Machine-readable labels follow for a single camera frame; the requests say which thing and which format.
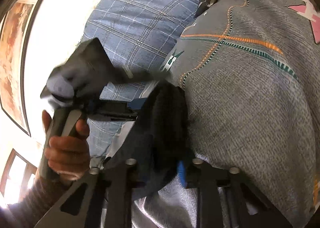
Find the person's left hand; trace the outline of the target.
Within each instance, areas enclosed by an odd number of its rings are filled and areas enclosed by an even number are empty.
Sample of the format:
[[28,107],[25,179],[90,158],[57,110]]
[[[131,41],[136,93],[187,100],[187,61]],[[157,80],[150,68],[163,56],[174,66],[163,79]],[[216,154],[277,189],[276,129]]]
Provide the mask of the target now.
[[48,166],[58,174],[58,180],[67,186],[83,177],[89,169],[91,159],[86,141],[89,136],[86,121],[79,119],[75,130],[74,137],[53,136],[49,140],[49,147],[43,150]]

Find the person's left forearm brown sleeve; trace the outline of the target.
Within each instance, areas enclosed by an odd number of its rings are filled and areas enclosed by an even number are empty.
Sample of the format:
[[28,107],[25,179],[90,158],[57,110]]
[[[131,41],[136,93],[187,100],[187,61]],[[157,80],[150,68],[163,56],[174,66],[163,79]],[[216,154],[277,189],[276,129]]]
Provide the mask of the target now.
[[1,227],[34,227],[74,181],[70,174],[56,181],[38,177],[22,201],[1,208]]

